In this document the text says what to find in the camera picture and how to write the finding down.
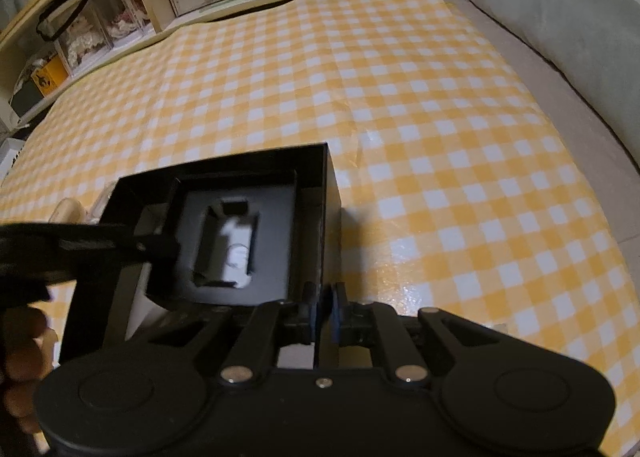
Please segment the person's left hand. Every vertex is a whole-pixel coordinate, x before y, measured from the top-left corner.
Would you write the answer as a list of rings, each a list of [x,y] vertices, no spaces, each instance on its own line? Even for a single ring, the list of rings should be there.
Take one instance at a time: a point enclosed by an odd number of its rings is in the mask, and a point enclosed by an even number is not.
[[[44,355],[37,340],[49,328],[46,314],[35,307],[12,307],[1,315],[3,410],[28,435],[41,432],[34,410],[34,393],[44,375]]]

